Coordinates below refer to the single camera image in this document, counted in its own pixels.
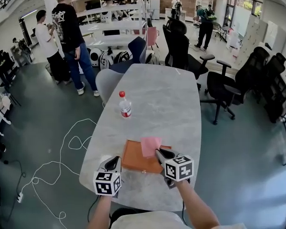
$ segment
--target ceiling light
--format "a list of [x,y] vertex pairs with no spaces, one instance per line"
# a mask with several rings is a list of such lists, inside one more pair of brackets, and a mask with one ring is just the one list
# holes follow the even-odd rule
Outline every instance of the ceiling light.
[[29,12],[28,14],[22,16],[20,19],[23,19],[24,17],[27,17],[28,15],[30,15],[31,13],[34,13],[34,12],[36,12],[36,11],[37,11],[37,10],[34,10],[34,11],[32,11],[32,12]]

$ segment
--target power plug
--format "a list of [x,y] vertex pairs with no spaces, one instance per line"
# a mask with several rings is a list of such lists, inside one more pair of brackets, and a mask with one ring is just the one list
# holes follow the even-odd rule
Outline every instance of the power plug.
[[23,193],[19,193],[18,198],[17,198],[18,203],[21,203],[22,200],[23,200]]

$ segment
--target pink cloth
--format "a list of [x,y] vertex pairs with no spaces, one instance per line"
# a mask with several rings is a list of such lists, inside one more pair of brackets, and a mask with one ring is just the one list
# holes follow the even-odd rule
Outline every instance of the pink cloth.
[[156,136],[141,137],[142,154],[145,158],[155,157],[156,149],[161,146],[162,139]]

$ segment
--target black sweatshirt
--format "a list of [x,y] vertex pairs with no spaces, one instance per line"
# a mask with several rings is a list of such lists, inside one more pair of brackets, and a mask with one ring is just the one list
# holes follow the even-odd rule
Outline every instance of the black sweatshirt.
[[52,21],[64,52],[71,52],[85,42],[73,6],[65,3],[57,4],[52,11]]

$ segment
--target white cube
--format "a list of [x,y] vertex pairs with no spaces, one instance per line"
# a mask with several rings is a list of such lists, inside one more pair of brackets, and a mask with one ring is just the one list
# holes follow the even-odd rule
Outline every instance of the white cube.
[[95,171],[93,185],[96,195],[115,196],[121,188],[121,174]]
[[174,181],[182,181],[194,175],[194,160],[188,155],[165,161],[165,176]]

